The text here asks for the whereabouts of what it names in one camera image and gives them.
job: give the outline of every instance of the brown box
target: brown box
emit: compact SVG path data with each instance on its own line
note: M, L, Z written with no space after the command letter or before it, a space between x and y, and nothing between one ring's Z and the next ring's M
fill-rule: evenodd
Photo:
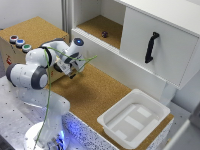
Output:
M5 70L12 63L25 64L25 55L16 45L10 44L10 36L17 35L20 39L30 44L32 49L39 47L42 43L51 41L55 38L63 38L69 44L68 33L55 27L40 17L35 17L12 27L0 31L0 51ZM53 67L50 68L51 82L54 82L64 74L57 72Z

